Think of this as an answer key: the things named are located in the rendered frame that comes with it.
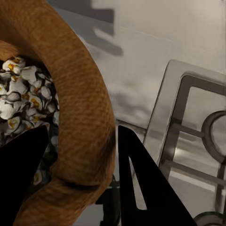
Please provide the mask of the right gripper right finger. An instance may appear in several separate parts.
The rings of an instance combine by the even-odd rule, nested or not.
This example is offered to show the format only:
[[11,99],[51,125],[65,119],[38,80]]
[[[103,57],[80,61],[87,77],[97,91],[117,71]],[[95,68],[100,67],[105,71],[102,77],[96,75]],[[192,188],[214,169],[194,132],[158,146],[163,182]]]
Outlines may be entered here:
[[[121,226],[197,226],[137,134],[118,126]],[[147,210],[136,206],[131,158]]]

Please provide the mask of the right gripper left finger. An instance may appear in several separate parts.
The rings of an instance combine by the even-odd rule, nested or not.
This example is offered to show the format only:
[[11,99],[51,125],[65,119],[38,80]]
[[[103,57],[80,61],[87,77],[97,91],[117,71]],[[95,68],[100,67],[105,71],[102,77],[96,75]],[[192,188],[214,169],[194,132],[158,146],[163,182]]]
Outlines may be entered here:
[[0,146],[0,226],[12,226],[48,146],[46,126]]

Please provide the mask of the popcorn bag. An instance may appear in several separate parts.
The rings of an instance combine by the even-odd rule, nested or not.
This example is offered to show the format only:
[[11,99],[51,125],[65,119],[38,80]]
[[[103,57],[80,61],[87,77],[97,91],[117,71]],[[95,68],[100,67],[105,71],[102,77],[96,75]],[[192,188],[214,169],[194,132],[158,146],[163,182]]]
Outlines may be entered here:
[[[46,0],[0,0],[0,69],[16,57],[52,78],[60,113],[57,151],[42,158],[49,182],[32,179],[12,226],[73,226],[115,169],[116,125],[104,79]],[[52,119],[43,121],[54,125]]]

